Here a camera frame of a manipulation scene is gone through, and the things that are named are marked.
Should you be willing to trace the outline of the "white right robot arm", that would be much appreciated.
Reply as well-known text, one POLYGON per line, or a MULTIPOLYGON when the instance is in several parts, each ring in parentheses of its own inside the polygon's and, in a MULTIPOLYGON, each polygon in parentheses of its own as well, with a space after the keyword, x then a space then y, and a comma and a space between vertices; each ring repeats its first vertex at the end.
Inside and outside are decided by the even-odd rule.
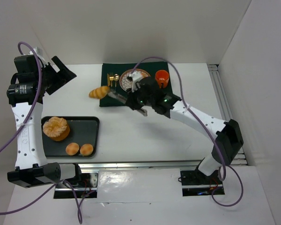
POLYGON ((211 176, 220 166, 231 164, 244 141, 239 124, 217 119, 185 103, 180 97, 165 93, 152 77, 129 75, 131 87, 127 89, 126 106, 141 110, 150 106, 157 114, 177 120, 205 135, 213 149, 197 166, 199 177, 211 176))

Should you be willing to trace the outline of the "steel serving tongs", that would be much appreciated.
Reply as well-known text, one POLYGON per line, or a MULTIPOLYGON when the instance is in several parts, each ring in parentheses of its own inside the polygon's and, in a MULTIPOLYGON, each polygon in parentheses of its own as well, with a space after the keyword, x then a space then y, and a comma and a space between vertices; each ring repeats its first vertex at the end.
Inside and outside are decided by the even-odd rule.
MULTIPOLYGON (((107 94, 109 97, 121 102, 122 104, 124 104, 126 106, 127 103, 127 98, 125 98, 124 96, 118 94, 115 90, 110 90, 109 93, 107 94)), ((143 116, 147 117, 148 112, 146 109, 134 109, 134 111, 139 112, 140 114, 142 114, 143 116)))

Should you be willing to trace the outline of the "striped long bread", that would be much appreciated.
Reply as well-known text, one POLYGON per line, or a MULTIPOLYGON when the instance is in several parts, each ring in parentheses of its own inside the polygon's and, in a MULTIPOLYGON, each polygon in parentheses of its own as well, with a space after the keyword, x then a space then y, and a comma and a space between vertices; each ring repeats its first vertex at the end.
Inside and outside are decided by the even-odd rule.
POLYGON ((102 99, 102 98, 106 97, 109 92, 110 92, 110 87, 101 86, 101 87, 98 87, 96 89, 93 89, 89 93, 89 97, 94 98, 94 99, 102 99))

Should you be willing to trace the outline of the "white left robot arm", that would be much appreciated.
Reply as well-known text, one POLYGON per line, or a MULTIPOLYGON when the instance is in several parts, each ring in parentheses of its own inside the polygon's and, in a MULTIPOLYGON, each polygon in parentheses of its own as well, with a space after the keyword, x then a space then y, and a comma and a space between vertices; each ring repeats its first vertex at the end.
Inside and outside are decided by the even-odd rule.
POLYGON ((54 56, 55 71, 50 63, 39 57, 23 55, 14 59, 17 69, 7 90, 9 104, 15 116, 17 159, 15 170, 7 173, 9 182, 23 188, 57 184, 67 180, 74 184, 81 180, 77 163, 48 163, 42 139, 43 96, 51 95, 76 77, 61 60, 54 56))

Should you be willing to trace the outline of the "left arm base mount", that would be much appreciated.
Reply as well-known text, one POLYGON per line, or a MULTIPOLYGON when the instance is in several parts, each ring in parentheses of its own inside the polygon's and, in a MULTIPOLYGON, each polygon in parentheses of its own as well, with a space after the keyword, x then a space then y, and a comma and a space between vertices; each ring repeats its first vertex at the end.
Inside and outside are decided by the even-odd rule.
MULTIPOLYGON (((80 181, 71 181, 78 199, 97 198, 98 171, 83 172, 80 181)), ((58 184, 54 190, 54 199, 73 199, 74 194, 68 183, 65 181, 58 184)))

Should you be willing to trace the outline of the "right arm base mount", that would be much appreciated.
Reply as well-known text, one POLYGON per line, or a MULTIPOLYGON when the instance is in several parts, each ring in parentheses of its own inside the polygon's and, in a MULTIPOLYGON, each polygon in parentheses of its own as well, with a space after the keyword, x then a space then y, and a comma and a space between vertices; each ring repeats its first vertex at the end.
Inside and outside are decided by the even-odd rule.
POLYGON ((198 170, 180 171, 177 179, 182 185, 183 196, 224 195, 222 181, 218 178, 218 170, 205 176, 198 170))

